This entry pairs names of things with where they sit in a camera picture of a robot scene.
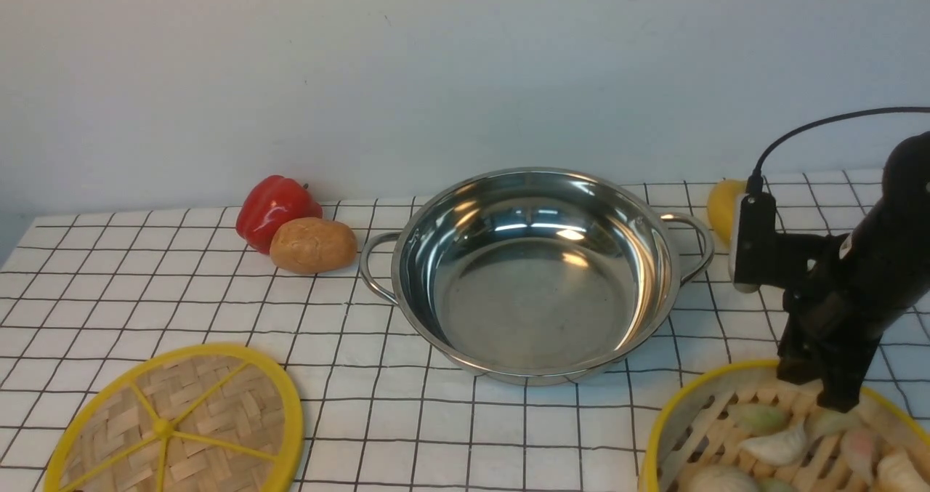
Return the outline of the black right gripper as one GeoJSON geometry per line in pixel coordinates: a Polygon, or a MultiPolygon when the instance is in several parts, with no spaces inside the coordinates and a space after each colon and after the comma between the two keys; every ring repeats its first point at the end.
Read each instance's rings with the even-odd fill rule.
{"type": "Polygon", "coordinates": [[[860,403],[879,340],[918,301],[918,241],[826,237],[803,283],[786,292],[776,377],[794,385],[822,379],[820,407],[845,414],[860,403]]]}

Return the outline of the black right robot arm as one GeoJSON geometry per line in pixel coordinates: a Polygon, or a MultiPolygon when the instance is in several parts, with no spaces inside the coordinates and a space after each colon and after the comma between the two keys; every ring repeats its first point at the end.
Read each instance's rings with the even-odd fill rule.
{"type": "Polygon", "coordinates": [[[928,181],[928,135],[907,138],[883,168],[880,200],[784,292],[777,377],[820,382],[820,407],[858,405],[884,332],[928,292],[928,181]]]}

